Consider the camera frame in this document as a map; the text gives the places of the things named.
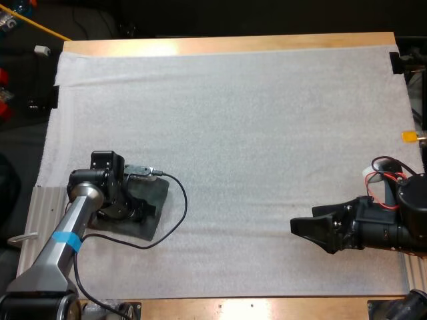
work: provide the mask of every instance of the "wooden table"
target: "wooden table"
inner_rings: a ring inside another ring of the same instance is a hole
[[[64,43],[63,50],[97,57],[147,57],[395,44],[393,33],[340,33],[262,37],[71,41]],[[394,298],[397,297],[145,299],[141,302],[143,320],[361,320],[368,318],[367,300]]]

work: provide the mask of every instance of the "metal bracket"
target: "metal bracket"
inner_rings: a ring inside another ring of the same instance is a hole
[[[24,235],[17,235],[16,237],[9,238],[7,244],[16,248],[22,247],[22,242],[25,240],[37,239],[39,234],[37,232],[26,233]]]

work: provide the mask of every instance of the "white towel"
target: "white towel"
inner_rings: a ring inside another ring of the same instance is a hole
[[[290,233],[290,219],[312,206],[365,194],[361,172],[376,156],[421,170],[417,146],[400,140],[414,124],[404,78],[392,73],[396,50],[63,53],[38,184],[65,185],[93,150],[114,150],[175,175],[189,197],[186,221],[151,250],[88,240],[87,290],[102,299],[406,293],[399,254],[329,255]],[[171,182],[155,239],[182,209]]]

